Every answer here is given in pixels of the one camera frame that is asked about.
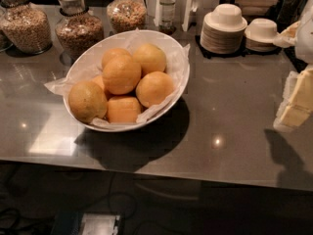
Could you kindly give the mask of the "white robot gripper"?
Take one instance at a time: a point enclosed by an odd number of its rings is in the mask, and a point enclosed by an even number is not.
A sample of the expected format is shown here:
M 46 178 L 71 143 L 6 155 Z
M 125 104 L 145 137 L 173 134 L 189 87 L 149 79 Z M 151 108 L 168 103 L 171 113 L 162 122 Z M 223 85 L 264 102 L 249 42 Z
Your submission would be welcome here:
M 313 63 L 313 0 L 307 0 L 300 21 L 279 33 L 273 39 L 273 44 L 281 48 L 295 44 L 296 57 L 307 64 Z M 302 72 L 291 71 L 273 127 L 282 132 L 291 132 L 305 123 L 312 113 L 313 68 L 307 67 Z

